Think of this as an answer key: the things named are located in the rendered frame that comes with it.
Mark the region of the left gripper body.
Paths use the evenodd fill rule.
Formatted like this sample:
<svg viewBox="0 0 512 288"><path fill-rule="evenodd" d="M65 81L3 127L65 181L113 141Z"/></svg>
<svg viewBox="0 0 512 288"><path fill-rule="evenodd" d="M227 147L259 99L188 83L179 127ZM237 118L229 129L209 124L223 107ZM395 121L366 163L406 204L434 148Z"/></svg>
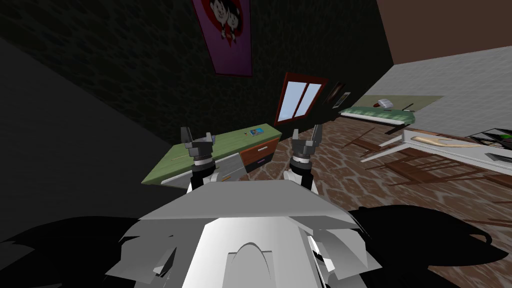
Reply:
<svg viewBox="0 0 512 288"><path fill-rule="evenodd" d="M215 144L214 137L204 137L196 139L192 142L187 142L185 148L192 158L211 158L213 153L213 145Z"/></svg>

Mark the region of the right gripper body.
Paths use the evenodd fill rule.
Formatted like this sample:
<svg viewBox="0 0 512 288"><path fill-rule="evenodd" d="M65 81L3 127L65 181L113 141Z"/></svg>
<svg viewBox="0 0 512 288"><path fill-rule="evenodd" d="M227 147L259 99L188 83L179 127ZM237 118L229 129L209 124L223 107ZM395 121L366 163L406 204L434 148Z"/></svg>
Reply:
<svg viewBox="0 0 512 288"><path fill-rule="evenodd" d="M295 139L291 140L293 156L296 162L309 162L311 155L315 153L317 143L313 140Z"/></svg>

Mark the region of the green-topped desk with drawers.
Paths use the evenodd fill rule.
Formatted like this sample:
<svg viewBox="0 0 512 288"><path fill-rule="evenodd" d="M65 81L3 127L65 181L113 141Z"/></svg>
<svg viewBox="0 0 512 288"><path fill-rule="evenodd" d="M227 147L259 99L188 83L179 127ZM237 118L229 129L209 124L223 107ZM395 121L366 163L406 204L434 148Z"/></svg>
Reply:
<svg viewBox="0 0 512 288"><path fill-rule="evenodd" d="M256 136L250 135L250 130L257 128L263 129L264 132ZM212 158L219 160L256 145L280 139L281 135L280 131L267 123L219 134L215 136ZM185 145L183 143L175 144L141 183L143 185L160 185L167 179L190 171L193 164L193 158L189 156Z"/></svg>

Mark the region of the red-framed window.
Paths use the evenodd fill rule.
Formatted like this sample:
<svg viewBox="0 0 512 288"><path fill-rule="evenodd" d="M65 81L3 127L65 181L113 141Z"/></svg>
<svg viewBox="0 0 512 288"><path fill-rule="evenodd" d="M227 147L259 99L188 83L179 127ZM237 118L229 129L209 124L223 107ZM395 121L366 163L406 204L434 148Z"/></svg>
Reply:
<svg viewBox="0 0 512 288"><path fill-rule="evenodd" d="M325 77L288 71L284 77L274 125L307 118L328 81Z"/></svg>

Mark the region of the bed with green cover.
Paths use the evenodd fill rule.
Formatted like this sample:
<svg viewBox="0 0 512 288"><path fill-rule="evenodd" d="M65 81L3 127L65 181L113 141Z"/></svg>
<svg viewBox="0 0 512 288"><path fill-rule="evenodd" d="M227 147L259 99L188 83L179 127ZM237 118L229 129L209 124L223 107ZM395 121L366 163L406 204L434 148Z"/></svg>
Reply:
<svg viewBox="0 0 512 288"><path fill-rule="evenodd" d="M368 120L395 126L408 126L414 124L417 119L414 113L405 109L393 109L393 104L388 99L380 99L377 106L352 106L339 112L341 116Z"/></svg>

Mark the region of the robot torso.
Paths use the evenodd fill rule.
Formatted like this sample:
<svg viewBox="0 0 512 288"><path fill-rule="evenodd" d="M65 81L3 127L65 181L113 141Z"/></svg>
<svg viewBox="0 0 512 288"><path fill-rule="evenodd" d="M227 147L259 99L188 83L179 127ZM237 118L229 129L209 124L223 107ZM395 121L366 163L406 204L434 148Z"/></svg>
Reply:
<svg viewBox="0 0 512 288"><path fill-rule="evenodd" d="M367 288L349 213L291 180L210 182L144 215L107 274L134 288Z"/></svg>

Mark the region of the purple cartoon poster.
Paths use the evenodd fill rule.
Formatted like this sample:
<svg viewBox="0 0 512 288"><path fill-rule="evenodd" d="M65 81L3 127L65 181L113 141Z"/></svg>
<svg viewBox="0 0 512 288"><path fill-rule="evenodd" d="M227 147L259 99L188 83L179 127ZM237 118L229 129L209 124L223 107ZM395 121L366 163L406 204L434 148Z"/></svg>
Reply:
<svg viewBox="0 0 512 288"><path fill-rule="evenodd" d="M253 76L251 0L191 0L215 74Z"/></svg>

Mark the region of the brown wooden chair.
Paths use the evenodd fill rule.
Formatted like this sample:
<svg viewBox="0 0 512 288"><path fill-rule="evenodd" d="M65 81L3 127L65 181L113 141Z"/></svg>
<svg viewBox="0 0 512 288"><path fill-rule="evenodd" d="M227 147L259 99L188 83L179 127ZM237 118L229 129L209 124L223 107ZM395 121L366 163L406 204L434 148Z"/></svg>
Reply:
<svg viewBox="0 0 512 288"><path fill-rule="evenodd" d="M418 157L405 157L396 161L388 162L382 165L371 167L371 169L389 169L399 176L406 178L407 181L400 183L393 183L390 186L405 186L405 185L420 185L420 184L433 184L433 183L446 183L453 181L466 181L466 180L482 180L484 176L473 177L475 174L485 173L486 170L482 167L470 165L461 161L456 161L443 157L441 160L435 160L428 163L410 164L410 161L418 160ZM456 167L467 167L470 171L450 174L448 176L438 176L433 171L453 169Z"/></svg>

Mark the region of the white table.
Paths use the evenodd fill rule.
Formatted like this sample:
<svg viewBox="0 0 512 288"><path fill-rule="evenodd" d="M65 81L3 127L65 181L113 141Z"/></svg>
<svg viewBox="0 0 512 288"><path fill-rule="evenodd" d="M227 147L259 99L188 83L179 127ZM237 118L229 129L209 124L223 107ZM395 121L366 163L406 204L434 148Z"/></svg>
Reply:
<svg viewBox="0 0 512 288"><path fill-rule="evenodd" d="M401 145L392 147L383 152L372 155L368 158L361 160L361 162L364 163L370 160L374 160L387 154L404 150L406 148L413 148L430 154L443 156L445 158L452 159L458 162L466 163L472 166L480 167L488 171L494 171L497 173L512 176L512 163L500 160L493 160L492 158L487 156L488 154L495 154L512 159L512 150L506 150L487 145L480 145L478 147L467 147L467 145L471 145L471 143L454 139L449 139L449 141L452 142L449 145L449 147L435 146L427 143L418 142L413 139L414 137L420 137L425 139L434 138L432 135L416 131L405 130L401 137L393 138L384 143L384 145L388 145L401 139Z"/></svg>

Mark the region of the small grey wall picture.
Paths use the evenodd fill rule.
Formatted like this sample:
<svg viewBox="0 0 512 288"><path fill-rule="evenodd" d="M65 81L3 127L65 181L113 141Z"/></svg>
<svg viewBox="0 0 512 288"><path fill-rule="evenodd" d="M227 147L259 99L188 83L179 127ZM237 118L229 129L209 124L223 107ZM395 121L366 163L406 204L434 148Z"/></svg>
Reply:
<svg viewBox="0 0 512 288"><path fill-rule="evenodd" d="M351 93L350 92L346 92L344 93L337 101L336 103L334 104L333 108L338 108L344 101L345 99L350 95Z"/></svg>

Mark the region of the dark framed wall picture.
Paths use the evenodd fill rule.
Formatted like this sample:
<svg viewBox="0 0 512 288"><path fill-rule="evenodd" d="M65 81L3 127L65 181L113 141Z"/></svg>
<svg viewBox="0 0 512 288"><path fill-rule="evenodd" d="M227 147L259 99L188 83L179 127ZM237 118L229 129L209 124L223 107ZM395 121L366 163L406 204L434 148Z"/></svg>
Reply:
<svg viewBox="0 0 512 288"><path fill-rule="evenodd" d="M334 99L337 97L337 95L344 88L345 85L345 83L337 82L334 85L333 89L329 92L328 96L326 97L323 103L330 104L332 101L334 101Z"/></svg>

